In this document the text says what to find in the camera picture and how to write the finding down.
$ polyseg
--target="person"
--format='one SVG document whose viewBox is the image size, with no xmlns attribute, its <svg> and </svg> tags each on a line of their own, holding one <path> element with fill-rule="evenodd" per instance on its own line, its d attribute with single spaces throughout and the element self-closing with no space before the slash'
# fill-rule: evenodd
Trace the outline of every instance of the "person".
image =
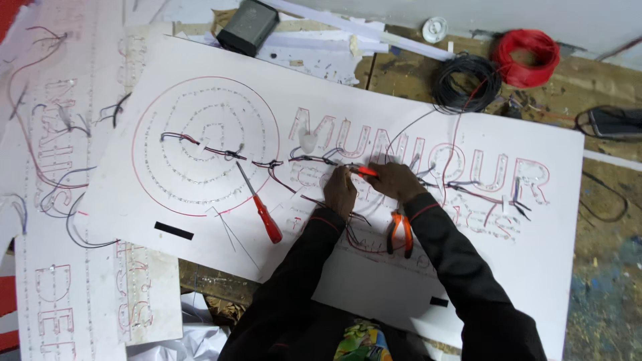
<svg viewBox="0 0 642 361">
<path fill-rule="evenodd" d="M 403 205 L 464 322 L 462 360 L 546 360 L 535 321 L 513 307 L 488 264 L 409 167 L 395 163 L 369 167 L 378 177 L 365 180 Z M 256 290 L 219 361 L 425 360 L 386 324 L 327 306 L 319 310 L 322 305 L 311 301 L 356 201 L 357 190 L 346 167 L 334 170 L 324 196 L 326 207 L 314 210 L 283 262 Z"/>
</svg>

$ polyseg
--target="black rectangle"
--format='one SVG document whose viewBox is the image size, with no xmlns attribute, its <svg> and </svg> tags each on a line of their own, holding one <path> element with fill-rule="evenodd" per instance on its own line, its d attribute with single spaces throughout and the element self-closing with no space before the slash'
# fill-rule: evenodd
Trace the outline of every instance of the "black rectangle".
<svg viewBox="0 0 642 361">
<path fill-rule="evenodd" d="M 175 236 L 183 237 L 186 240 L 192 240 L 194 237 L 194 233 L 190 233 L 187 231 L 183 231 L 182 229 L 172 227 L 170 225 L 162 224 L 160 222 L 156 222 L 156 225 L 154 228 L 158 229 L 159 231 L 167 232 L 169 234 L 173 234 Z"/>
<path fill-rule="evenodd" d="M 439 297 L 431 297 L 430 304 L 434 304 L 435 306 L 448 307 L 448 300 Z"/>
</svg>

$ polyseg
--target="wooden table surface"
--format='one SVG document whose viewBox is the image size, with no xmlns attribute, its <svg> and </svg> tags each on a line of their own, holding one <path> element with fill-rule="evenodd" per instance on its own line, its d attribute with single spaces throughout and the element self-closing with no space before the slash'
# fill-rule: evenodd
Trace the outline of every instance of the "wooden table surface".
<svg viewBox="0 0 642 361">
<path fill-rule="evenodd" d="M 421 41 L 418 31 L 389 26 L 390 32 Z M 489 41 L 447 36 L 438 46 L 455 42 L 455 52 L 488 56 Z M 358 87 L 412 100 L 433 102 L 431 85 L 439 62 L 403 50 L 365 57 L 355 71 Z M 598 105 L 642 108 L 642 73 L 592 60 L 566 57 L 542 87 L 503 85 L 501 97 L 513 94 L 525 105 L 527 121 L 572 128 L 574 118 Z M 497 101 L 486 112 L 495 114 Z M 642 161 L 642 144 L 587 137 L 585 148 Z M 605 223 L 580 206 L 577 218 L 573 277 L 569 295 L 564 360 L 642 360 L 642 173 L 607 163 L 584 161 L 584 171 L 624 195 L 627 214 Z M 603 218 L 617 215 L 622 200 L 595 181 L 582 177 L 580 199 Z M 180 260 L 180 284 L 248 306 L 258 284 L 218 270 Z"/>
</svg>

